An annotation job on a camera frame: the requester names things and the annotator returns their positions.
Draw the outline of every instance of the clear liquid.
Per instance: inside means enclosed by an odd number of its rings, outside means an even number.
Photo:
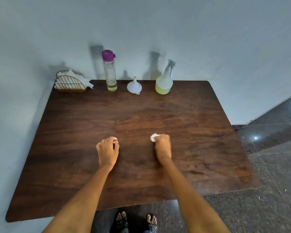
[[[117,90],[117,83],[115,83],[114,85],[107,84],[107,87],[109,91],[114,92]]]
[[[165,95],[167,94],[169,91],[170,91],[170,88],[169,89],[161,89],[157,83],[155,84],[155,90],[157,91],[157,93],[159,94],[162,94],[162,95]]]

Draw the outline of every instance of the purple bottle cap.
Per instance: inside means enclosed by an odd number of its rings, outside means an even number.
[[[112,61],[115,58],[115,54],[111,50],[103,50],[101,55],[104,61]]]

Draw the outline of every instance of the granite floor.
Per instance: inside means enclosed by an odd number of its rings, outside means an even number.
[[[291,99],[234,129],[263,185],[205,199],[231,232],[291,232]],[[92,232],[109,232],[116,211],[97,211]],[[142,230],[136,223],[149,212],[158,218],[158,232],[187,232],[176,200],[126,207],[125,211],[130,232]]]

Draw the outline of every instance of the dark brown tabletop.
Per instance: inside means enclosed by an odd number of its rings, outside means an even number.
[[[8,222],[54,216],[98,168],[96,144],[115,136],[120,153],[97,209],[172,200],[169,180],[150,141],[171,137],[172,159],[201,194],[260,185],[207,81],[174,81],[160,95],[140,81],[139,95],[118,81],[109,92],[94,80],[85,93],[52,90],[9,206]]]

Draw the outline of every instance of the forearm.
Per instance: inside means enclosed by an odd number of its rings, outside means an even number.
[[[229,232],[213,208],[192,187],[169,158],[162,163],[178,199],[189,232]]]
[[[60,210],[43,233],[89,233],[109,168],[98,168],[93,177]]]

